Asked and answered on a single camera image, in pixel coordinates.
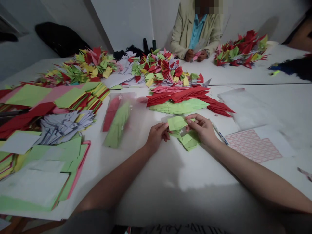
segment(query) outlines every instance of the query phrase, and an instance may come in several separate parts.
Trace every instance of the plastic bag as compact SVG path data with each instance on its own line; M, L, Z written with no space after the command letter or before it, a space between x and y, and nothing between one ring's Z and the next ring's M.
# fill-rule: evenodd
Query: plastic bag
M137 100L136 93L111 94L103 125L104 130L109 128L104 146L134 152L146 105Z
M273 114L271 107L248 93L243 88L234 89L218 95L226 105L235 110L233 119L239 131L271 125L280 130L284 127L282 122Z

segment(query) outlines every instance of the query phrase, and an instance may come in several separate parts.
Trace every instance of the black bag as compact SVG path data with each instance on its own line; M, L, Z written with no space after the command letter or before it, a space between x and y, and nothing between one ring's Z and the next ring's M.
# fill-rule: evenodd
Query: black bag
M79 54L79 49L90 46L71 28L52 22L35 26L36 33L62 58Z

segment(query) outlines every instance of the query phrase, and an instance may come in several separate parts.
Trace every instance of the white wall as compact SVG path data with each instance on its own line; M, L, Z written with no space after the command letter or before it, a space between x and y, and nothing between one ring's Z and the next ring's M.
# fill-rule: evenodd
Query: white wall
M143 50L144 38L149 47L152 47L154 35L149 0L91 2L114 51L125 50L132 44Z
M29 32L18 42L0 43L0 80L23 70L41 59L59 57L36 34L36 24L54 21L40 0L0 0L0 4Z
M171 30L180 0L150 0L157 47L169 49ZM227 0L222 43L255 29L283 43L309 9L307 0Z
M56 23L73 29L91 46L112 51L90 0L41 0Z
M171 34L179 3L180 0L150 0L154 37L158 48L165 47L170 50Z

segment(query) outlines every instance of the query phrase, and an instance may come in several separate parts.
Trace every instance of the blue shirt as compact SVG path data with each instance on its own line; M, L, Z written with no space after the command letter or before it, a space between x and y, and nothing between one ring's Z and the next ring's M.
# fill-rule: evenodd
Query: blue shirt
M201 33L202 33L202 28L204 27L204 23L206 21L206 18L207 18L207 14L204 15L202 17L201 22L199 22L198 15L197 14L195 15L192 39L191 39L191 42L189 44L190 49L195 49L196 45L198 44L199 38L200 38Z

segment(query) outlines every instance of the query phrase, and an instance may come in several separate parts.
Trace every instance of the hand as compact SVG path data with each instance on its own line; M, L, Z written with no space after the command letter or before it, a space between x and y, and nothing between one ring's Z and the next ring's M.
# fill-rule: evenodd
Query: hand
M190 62L194 58L194 50L189 49L185 54L185 61Z
M206 51L206 50L203 50L203 51L201 52L201 54L198 56L197 61L198 61L198 62L201 62L201 61L203 61L203 60L206 59L206 58L208 58L207 51Z
M199 115L193 114L185 117L188 126L186 126L186 132L194 129L198 133L198 137L204 145L212 146L215 143L221 142L214 131L212 123L209 119Z
M156 153L162 139L164 139L165 142L170 140L167 129L168 123L159 123L151 127L145 146L152 154Z

